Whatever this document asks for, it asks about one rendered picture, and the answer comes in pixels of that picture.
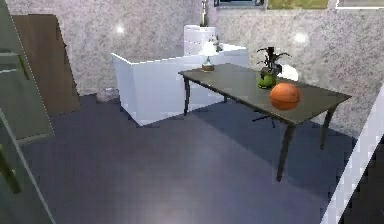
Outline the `white bathtub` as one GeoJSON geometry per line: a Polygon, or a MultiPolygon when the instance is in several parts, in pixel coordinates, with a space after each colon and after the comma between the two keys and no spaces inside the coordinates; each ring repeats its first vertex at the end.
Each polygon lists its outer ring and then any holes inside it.
{"type": "MultiPolygon", "coordinates": [[[[221,44],[223,51],[211,57],[214,65],[231,63],[249,66],[248,49],[242,46],[221,44]]],[[[198,69],[206,60],[199,55],[185,55],[152,61],[129,61],[111,53],[117,79],[117,89],[122,109],[145,126],[163,119],[183,114],[185,89],[180,71],[198,69]]],[[[224,97],[200,85],[190,83],[188,111],[209,106],[224,97]]]]}

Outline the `dark grey table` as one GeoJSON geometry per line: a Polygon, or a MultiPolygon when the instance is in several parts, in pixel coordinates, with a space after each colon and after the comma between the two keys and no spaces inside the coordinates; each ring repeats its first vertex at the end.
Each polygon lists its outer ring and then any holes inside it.
{"type": "Polygon", "coordinates": [[[326,112],[320,140],[320,149],[323,150],[327,129],[335,110],[339,104],[351,98],[344,93],[278,77],[278,83],[290,83],[300,92],[300,101],[297,104],[290,109],[287,107],[281,109],[272,102],[269,89],[257,86],[257,79],[260,77],[260,72],[257,70],[225,63],[216,65],[213,71],[204,72],[201,68],[196,68],[180,71],[179,75],[184,80],[184,115],[188,113],[190,82],[193,82],[222,95],[225,99],[232,99],[286,125],[276,174],[278,182],[283,176],[289,144],[296,127],[326,112]]]}

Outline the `white table lamp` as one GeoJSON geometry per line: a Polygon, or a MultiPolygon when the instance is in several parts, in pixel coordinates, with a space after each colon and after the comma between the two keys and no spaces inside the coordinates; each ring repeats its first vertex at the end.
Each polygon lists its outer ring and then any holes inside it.
{"type": "Polygon", "coordinates": [[[203,71],[213,71],[214,70],[214,64],[211,62],[210,58],[212,56],[216,56],[216,46],[213,42],[207,41],[202,45],[202,49],[199,52],[200,56],[205,57],[205,61],[202,63],[201,69],[203,71]]]}

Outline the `house plant in green pot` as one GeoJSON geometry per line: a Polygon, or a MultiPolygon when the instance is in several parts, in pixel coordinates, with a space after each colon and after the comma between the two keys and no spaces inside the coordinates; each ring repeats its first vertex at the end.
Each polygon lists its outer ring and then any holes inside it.
{"type": "Polygon", "coordinates": [[[258,49],[258,52],[265,51],[265,66],[260,71],[260,78],[257,81],[257,86],[261,89],[272,89],[276,85],[277,75],[282,72],[282,65],[277,61],[283,56],[288,56],[288,53],[283,52],[276,54],[274,47],[266,47],[258,49]]]}

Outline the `orange basketball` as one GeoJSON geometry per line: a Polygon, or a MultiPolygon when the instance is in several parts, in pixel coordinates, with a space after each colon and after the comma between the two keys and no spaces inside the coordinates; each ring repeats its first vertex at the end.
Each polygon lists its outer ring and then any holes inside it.
{"type": "Polygon", "coordinates": [[[270,102],[279,110],[294,109],[300,102],[301,92],[293,84],[279,83],[270,91],[270,102]]]}

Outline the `framed green picture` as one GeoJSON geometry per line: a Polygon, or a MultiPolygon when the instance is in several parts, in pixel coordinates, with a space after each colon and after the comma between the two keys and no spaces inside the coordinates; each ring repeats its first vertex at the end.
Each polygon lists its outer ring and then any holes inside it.
{"type": "Polygon", "coordinates": [[[268,0],[270,10],[327,9],[328,0],[268,0]]]}

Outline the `brown wooden door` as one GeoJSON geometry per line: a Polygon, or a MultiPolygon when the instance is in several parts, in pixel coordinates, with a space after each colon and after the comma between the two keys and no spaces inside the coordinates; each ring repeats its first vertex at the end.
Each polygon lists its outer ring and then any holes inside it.
{"type": "Polygon", "coordinates": [[[58,19],[53,14],[13,15],[13,21],[49,115],[80,109],[58,19]]]}

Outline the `grey-green door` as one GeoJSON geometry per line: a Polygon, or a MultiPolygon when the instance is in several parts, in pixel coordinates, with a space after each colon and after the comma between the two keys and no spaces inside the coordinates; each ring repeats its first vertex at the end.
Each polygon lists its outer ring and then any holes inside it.
{"type": "Polygon", "coordinates": [[[0,224],[56,224],[21,150],[52,134],[6,0],[0,0],[0,224]]]}

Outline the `white framed picture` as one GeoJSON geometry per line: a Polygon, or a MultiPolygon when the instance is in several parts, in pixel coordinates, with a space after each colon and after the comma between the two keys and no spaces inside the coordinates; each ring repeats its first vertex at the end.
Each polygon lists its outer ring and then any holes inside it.
{"type": "Polygon", "coordinates": [[[384,9],[384,0],[337,0],[337,9],[384,9]]]}

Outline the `window with dark frame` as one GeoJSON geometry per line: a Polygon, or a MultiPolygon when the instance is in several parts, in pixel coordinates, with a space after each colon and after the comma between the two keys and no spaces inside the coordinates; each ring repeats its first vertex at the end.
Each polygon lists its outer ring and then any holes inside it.
{"type": "Polygon", "coordinates": [[[239,6],[239,7],[262,7],[266,0],[213,0],[214,7],[239,6]]]}

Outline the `white door frame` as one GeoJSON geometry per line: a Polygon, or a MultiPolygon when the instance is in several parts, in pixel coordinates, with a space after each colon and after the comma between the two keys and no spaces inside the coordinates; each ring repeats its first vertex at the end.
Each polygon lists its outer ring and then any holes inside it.
{"type": "Polygon", "coordinates": [[[384,83],[348,159],[320,224],[338,224],[384,135],[384,83]]]}

